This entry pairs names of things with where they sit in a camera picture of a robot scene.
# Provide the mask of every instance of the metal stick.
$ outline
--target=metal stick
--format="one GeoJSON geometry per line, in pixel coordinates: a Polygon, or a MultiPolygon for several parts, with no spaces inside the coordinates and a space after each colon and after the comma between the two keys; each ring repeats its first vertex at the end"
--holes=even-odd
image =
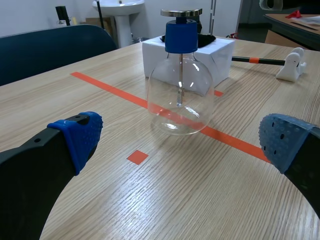
{"type": "Polygon", "coordinates": [[[214,0],[211,0],[211,7],[210,7],[210,23],[209,23],[209,33],[211,34],[211,24],[212,24],[212,15],[213,15],[213,8],[214,8],[214,0]]]}
{"type": "Polygon", "coordinates": [[[214,0],[213,8],[212,8],[212,23],[211,23],[211,31],[210,35],[212,36],[214,34],[214,23],[215,23],[215,16],[216,16],[216,6],[217,6],[217,0],[214,0]]]}
{"type": "Polygon", "coordinates": [[[177,98],[177,103],[176,103],[176,106],[178,108],[181,108],[182,106],[182,103],[183,103],[183,96],[184,96],[184,89],[183,89],[183,86],[184,86],[184,81],[183,81],[183,70],[184,70],[184,67],[183,67],[183,60],[184,60],[184,55],[183,54],[180,54],[180,73],[179,73],[179,90],[178,90],[178,98],[177,98]]]}

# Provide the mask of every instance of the white clamp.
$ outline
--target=white clamp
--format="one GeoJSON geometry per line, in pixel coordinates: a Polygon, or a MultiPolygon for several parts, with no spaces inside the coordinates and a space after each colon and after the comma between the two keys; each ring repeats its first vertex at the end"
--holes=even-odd
{"type": "Polygon", "coordinates": [[[301,47],[295,48],[286,58],[284,66],[275,76],[277,79],[296,82],[306,70],[307,63],[303,62],[305,50],[301,47]]]}

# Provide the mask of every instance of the pedestal sink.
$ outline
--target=pedestal sink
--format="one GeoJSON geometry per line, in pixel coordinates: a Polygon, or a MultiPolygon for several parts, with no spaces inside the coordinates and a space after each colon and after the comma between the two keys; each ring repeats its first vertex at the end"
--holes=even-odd
{"type": "MultiPolygon", "coordinates": [[[[114,16],[116,33],[118,35],[119,47],[131,45],[131,28],[129,22],[130,14],[140,12],[144,0],[100,0],[102,16],[114,16]]],[[[98,10],[97,2],[93,1],[92,6],[98,10]]]]}

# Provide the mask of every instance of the chair backrest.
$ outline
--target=chair backrest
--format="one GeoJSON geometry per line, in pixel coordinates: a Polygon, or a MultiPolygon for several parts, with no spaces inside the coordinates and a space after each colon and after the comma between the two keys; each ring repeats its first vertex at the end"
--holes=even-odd
{"type": "Polygon", "coordinates": [[[117,49],[94,25],[74,25],[0,37],[0,86],[117,49]]]}

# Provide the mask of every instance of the blue bottle cap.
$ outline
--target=blue bottle cap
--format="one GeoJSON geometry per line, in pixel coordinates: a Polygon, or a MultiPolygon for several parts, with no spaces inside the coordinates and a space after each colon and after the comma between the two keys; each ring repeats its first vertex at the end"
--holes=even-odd
{"type": "Polygon", "coordinates": [[[189,54],[198,50],[197,22],[177,17],[169,21],[165,30],[165,51],[171,54],[189,54]]]}

